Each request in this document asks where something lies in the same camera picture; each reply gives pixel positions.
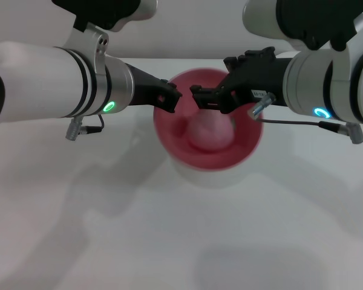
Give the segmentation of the pink bowl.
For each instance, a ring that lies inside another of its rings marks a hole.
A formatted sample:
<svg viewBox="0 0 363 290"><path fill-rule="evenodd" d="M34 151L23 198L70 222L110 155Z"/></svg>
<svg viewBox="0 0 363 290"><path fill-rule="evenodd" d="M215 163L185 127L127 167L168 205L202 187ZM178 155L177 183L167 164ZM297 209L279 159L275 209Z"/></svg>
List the pink bowl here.
<svg viewBox="0 0 363 290"><path fill-rule="evenodd" d="M212 68L196 68L174 76L170 81L182 93L173 114L159 108L154 109L154 126L159 140L173 159L198 170L226 170L243 162L258 146L263 133L263 124L248 115L251 104L244 105L230 116L234 129L233 143L219 152L205 152L192 146L187 138L190 118L200 109L196 105L190 87L216 87L227 72Z"/></svg>

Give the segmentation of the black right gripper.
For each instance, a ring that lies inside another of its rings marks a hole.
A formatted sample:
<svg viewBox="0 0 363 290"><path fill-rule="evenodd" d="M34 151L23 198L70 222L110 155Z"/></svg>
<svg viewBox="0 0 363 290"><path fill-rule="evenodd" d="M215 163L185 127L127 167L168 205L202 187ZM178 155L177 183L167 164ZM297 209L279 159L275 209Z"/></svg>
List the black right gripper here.
<svg viewBox="0 0 363 290"><path fill-rule="evenodd" d="M256 103L253 91L265 91L275 95L275 106L284 106L283 81L292 59L277 58L274 47L248 50L238 57L223 60L228 75L214 89L192 85L189 89L199 109L229 114L243 105Z"/></svg>

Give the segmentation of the pink fuzzy peach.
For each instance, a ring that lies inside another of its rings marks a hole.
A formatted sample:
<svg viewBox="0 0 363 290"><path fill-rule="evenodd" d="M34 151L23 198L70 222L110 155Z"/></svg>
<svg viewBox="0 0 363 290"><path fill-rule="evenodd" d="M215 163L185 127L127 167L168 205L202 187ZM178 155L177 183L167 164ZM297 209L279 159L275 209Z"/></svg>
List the pink fuzzy peach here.
<svg viewBox="0 0 363 290"><path fill-rule="evenodd" d="M210 110L196 112L189 120L186 134L192 146L205 152L219 152L235 139L230 116Z"/></svg>

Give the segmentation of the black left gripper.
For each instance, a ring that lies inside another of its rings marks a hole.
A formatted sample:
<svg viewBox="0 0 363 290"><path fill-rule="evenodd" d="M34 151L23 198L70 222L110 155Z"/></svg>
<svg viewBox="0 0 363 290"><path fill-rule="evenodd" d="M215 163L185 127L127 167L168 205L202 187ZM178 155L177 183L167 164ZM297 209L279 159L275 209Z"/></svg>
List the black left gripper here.
<svg viewBox="0 0 363 290"><path fill-rule="evenodd" d="M147 72L127 64L134 81L134 93L130 106L150 105L174 113L182 93L175 83L158 79Z"/></svg>

